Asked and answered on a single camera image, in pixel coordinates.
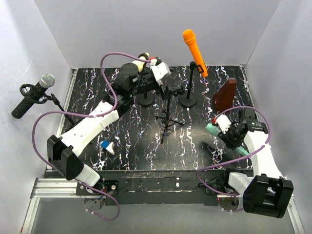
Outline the black tripod microphone stand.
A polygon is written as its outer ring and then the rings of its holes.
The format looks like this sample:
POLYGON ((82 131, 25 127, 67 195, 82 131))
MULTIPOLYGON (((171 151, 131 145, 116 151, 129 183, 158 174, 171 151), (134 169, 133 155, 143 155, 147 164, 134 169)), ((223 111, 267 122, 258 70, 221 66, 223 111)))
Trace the black tripod microphone stand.
POLYGON ((168 93, 169 93, 169 90, 168 88, 170 87, 171 85, 166 85, 166 86, 163 86, 165 87, 165 93, 166 93, 166 96, 165 97, 161 97, 162 100, 166 100, 167 101, 167 107, 166 109, 164 109, 162 112, 165 114, 164 117, 160 117, 160 116, 155 116, 156 120, 159 120, 161 119, 161 123, 164 124, 164 130, 163 130, 163 133, 162 133, 162 137, 161 137, 161 144, 163 144, 163 140, 164 140, 164 136, 166 135, 166 133, 171 130, 170 127, 177 124, 179 126, 184 126, 184 123, 182 122, 179 122, 179 121, 176 121, 172 118, 170 118, 170 106, 171 106, 171 98, 172 96, 168 96, 168 93))

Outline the cream wooden microphone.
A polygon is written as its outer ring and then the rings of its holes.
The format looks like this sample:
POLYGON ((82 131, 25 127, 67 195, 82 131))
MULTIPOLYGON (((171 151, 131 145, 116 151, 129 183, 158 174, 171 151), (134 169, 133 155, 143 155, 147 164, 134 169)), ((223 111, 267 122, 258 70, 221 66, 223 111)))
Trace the cream wooden microphone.
MULTIPOLYGON (((149 60, 149 53, 148 52, 141 53, 138 56, 138 58, 141 60, 149 60)), ((132 61, 132 63, 137 66, 139 73, 142 72, 144 66, 146 65, 146 62, 142 62, 140 60, 134 60, 134 61, 132 61)))

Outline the mint green toy microphone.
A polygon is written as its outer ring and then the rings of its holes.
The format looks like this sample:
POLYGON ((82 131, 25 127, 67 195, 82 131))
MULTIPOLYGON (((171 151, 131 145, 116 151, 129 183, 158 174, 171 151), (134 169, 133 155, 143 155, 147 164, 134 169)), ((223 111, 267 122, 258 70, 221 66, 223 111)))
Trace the mint green toy microphone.
MULTIPOLYGON (((222 133, 221 130, 219 130, 216 126, 212 125, 211 123, 207 124, 205 129, 213 136, 217 137, 218 139, 220 139, 221 141, 223 141, 225 144, 226 142, 220 137, 220 134, 222 133)), ((226 145, 228 149, 234 150, 236 153, 239 153, 243 156, 246 156, 249 154, 249 152, 247 150, 245 150, 245 148, 243 146, 239 146, 239 147, 229 147, 228 145, 226 145)))

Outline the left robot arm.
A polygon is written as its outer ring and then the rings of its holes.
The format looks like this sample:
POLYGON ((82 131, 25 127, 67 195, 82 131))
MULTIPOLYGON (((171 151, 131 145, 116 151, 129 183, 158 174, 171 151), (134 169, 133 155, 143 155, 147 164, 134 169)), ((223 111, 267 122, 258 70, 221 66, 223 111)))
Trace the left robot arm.
POLYGON ((121 118, 134 104, 135 97, 154 90, 163 100, 185 92, 181 86, 165 85, 164 79, 172 72, 166 63, 146 70, 139 61, 126 63, 119 69, 112 91, 91 112, 92 118, 84 118, 59 137, 47 140, 48 162, 67 180, 77 180, 87 185, 93 195, 104 189, 104 179, 93 168, 83 163, 79 156, 85 147, 108 125, 121 118))

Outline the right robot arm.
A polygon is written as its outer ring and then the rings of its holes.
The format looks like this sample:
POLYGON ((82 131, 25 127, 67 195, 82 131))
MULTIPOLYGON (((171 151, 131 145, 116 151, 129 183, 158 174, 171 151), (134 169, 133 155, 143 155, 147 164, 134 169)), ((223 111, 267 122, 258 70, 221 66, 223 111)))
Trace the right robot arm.
POLYGON ((255 110, 239 111, 239 121, 230 121, 222 114, 215 119, 220 128, 218 137, 232 150, 242 144, 251 154, 253 177, 241 172, 230 172, 221 180, 223 192, 237 191, 242 196, 245 212, 282 218, 293 194, 293 183, 279 171, 267 141, 269 129, 266 123, 257 119, 255 110))

